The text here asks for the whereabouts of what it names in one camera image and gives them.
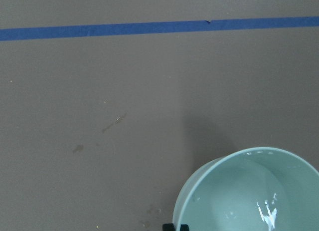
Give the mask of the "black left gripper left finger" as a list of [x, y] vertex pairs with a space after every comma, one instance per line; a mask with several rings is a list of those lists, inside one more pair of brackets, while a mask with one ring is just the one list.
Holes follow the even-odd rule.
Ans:
[[174, 224], [163, 224], [162, 231], [175, 231]]

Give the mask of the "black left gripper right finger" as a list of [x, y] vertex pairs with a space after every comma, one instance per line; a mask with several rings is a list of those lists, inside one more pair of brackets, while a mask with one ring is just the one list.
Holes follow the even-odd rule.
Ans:
[[180, 231], [189, 231], [189, 226], [187, 224], [181, 224]]

